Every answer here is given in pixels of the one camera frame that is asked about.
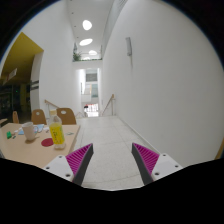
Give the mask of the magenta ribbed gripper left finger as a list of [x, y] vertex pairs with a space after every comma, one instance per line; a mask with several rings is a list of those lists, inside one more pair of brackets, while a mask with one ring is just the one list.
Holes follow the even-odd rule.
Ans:
[[81, 186], [92, 155], [93, 144], [88, 144], [67, 156], [56, 156], [44, 170]]

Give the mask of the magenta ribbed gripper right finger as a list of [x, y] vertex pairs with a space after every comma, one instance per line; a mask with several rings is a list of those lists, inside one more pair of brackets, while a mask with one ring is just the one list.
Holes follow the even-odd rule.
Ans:
[[131, 152], [145, 185], [182, 169], [182, 166], [168, 154], [158, 154], [137, 143], [132, 144]]

